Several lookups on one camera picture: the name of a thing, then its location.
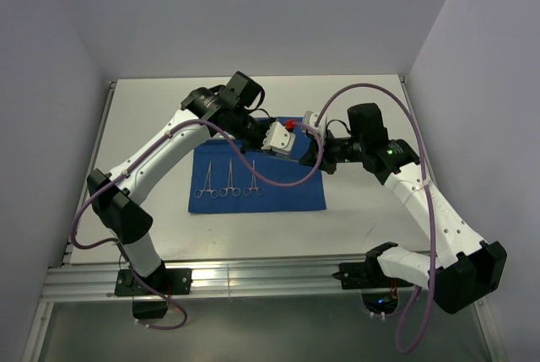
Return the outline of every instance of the red object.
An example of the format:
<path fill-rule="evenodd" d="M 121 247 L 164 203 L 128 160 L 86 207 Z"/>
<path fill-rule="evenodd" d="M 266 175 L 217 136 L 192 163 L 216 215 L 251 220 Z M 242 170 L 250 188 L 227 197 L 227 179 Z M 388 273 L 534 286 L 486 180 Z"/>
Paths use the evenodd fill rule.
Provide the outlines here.
<path fill-rule="evenodd" d="M 294 130 L 294 127 L 296 126 L 296 119 L 288 119 L 285 121 L 285 128 L 288 132 L 292 132 Z"/>

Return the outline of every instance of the forceps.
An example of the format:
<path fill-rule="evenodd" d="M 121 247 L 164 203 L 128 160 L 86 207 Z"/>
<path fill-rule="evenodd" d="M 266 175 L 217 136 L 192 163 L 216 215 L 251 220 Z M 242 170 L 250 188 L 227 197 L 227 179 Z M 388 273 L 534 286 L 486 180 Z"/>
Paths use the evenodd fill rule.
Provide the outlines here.
<path fill-rule="evenodd" d="M 253 160 L 253 169 L 255 169 L 255 160 Z M 244 188 L 244 196 L 245 197 L 251 196 L 251 193 L 253 191 L 255 191 L 257 196 L 264 195 L 264 188 L 257 187 L 257 179 L 255 177 L 255 174 L 251 174 L 251 187 Z"/>
<path fill-rule="evenodd" d="M 193 196 L 196 199 L 200 199 L 203 193 L 205 192 L 210 193 L 210 197 L 212 199 L 215 199 L 218 196 L 218 191 L 216 189 L 212 189 L 212 184 L 210 183 L 211 179 L 212 179 L 212 161 L 210 161 L 210 164 L 208 164 L 208 172 L 206 173 L 204 186 L 202 187 L 202 189 L 197 189 L 195 193 L 193 193 Z"/>
<path fill-rule="evenodd" d="M 229 191 L 233 191 L 233 196 L 238 197 L 240 195 L 240 188 L 233 186 L 233 160 L 229 159 L 229 181 L 227 187 L 219 189 L 219 195 L 225 197 L 229 194 Z"/>

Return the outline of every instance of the gray wall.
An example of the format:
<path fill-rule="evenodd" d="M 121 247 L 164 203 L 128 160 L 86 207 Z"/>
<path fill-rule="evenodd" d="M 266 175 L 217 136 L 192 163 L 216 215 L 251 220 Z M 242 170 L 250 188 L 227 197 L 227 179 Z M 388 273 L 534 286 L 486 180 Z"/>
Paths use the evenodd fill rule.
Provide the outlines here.
<path fill-rule="evenodd" d="M 0 360 L 19 360 L 63 254 L 105 83 L 56 0 L 0 0 Z"/>
<path fill-rule="evenodd" d="M 540 0 L 446 0 L 408 85 L 441 190 L 508 263 L 512 360 L 540 355 Z"/>
<path fill-rule="evenodd" d="M 109 78 L 408 73 L 445 0 L 61 0 Z"/>

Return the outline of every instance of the blue cloth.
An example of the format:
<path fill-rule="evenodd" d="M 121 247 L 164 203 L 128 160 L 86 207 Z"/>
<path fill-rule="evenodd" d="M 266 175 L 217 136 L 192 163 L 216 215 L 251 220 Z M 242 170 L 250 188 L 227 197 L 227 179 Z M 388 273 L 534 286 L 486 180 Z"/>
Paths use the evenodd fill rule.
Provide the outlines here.
<path fill-rule="evenodd" d="M 281 122 L 288 119 L 289 117 L 279 118 Z M 294 132 L 296 141 L 290 158 L 299 159 L 307 151 L 310 139 L 300 130 L 295 129 Z M 233 192 L 229 190 L 226 197 L 218 196 L 213 199 L 208 192 L 204 192 L 200 198 L 195 198 L 195 191 L 204 187 L 210 161 L 212 161 L 212 189 L 219 193 L 220 189 L 227 187 L 231 159 L 233 186 L 240 188 L 240 195 L 235 197 Z M 273 181 L 297 181 L 311 170 L 296 162 L 266 154 L 247 153 L 246 159 L 250 164 L 255 160 L 256 170 Z M 297 187 L 269 186 L 258 179 L 256 185 L 264 188 L 264 195 L 257 196 L 257 193 L 252 191 L 249 197 L 244 196 L 244 188 L 251 187 L 251 172 L 241 163 L 226 141 L 208 141 L 195 149 L 189 213 L 307 212 L 327 208 L 320 171 L 317 171 L 306 183 Z"/>

